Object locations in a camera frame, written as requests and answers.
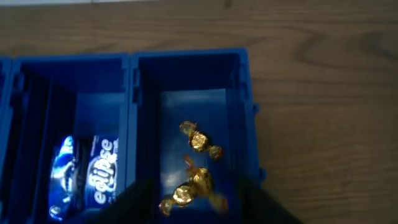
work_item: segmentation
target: wooden table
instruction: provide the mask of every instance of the wooden table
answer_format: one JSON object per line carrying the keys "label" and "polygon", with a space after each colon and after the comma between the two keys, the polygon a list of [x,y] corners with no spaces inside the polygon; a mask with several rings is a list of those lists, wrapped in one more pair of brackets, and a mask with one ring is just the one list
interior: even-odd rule
{"label": "wooden table", "polygon": [[305,223],[398,223],[398,2],[0,9],[0,55],[247,47],[263,187]]}

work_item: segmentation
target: wood grain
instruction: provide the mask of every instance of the wood grain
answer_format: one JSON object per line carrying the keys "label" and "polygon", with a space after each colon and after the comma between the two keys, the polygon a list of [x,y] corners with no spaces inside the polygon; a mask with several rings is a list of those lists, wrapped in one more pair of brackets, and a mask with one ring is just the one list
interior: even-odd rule
{"label": "wood grain", "polygon": [[247,47],[267,189],[305,223],[398,223],[398,2],[0,9],[0,55]]}

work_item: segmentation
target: wooden surface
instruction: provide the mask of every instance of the wooden surface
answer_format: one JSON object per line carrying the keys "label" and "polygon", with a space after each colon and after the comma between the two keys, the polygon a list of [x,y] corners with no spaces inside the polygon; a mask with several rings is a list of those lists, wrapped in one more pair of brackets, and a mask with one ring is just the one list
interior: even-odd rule
{"label": "wooden surface", "polygon": [[0,55],[247,47],[264,183],[305,223],[398,223],[398,3],[0,9]]}

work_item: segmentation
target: gold wrapped candy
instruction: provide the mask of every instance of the gold wrapped candy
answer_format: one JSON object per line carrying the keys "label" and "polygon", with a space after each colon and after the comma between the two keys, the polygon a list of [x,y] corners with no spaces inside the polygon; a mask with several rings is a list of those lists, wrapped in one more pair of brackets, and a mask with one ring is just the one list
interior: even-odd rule
{"label": "gold wrapped candy", "polygon": [[188,164],[188,182],[178,186],[173,195],[166,196],[161,201],[159,204],[160,212],[167,217],[170,215],[173,205],[185,207],[192,203],[196,197],[207,197],[218,213],[226,213],[228,211],[228,201],[222,195],[214,193],[214,182],[208,169],[203,167],[196,168],[188,156],[185,156],[184,160]]}
{"label": "gold wrapped candy", "polygon": [[198,152],[209,151],[212,159],[219,159],[223,155],[223,149],[219,146],[212,146],[209,138],[197,131],[197,124],[184,121],[180,124],[180,130],[188,135],[188,143],[193,150]]}

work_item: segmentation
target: gold candy wrapper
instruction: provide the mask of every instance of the gold candy wrapper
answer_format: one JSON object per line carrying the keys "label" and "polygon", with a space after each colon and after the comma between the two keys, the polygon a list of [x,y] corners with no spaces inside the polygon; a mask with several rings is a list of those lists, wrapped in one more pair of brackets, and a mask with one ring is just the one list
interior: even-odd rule
{"label": "gold candy wrapper", "polygon": [[219,159],[223,155],[223,149],[219,146],[212,146],[209,138],[197,131],[197,124],[184,121],[180,124],[180,130],[188,135],[188,143],[193,150],[198,152],[208,151],[212,159]]}
{"label": "gold candy wrapper", "polygon": [[184,160],[188,164],[189,180],[187,183],[178,186],[173,195],[166,196],[161,201],[159,204],[160,212],[168,217],[173,205],[185,207],[192,203],[196,197],[207,197],[211,206],[218,213],[228,212],[228,201],[222,195],[214,193],[214,182],[208,169],[195,167],[188,156],[185,156]]}

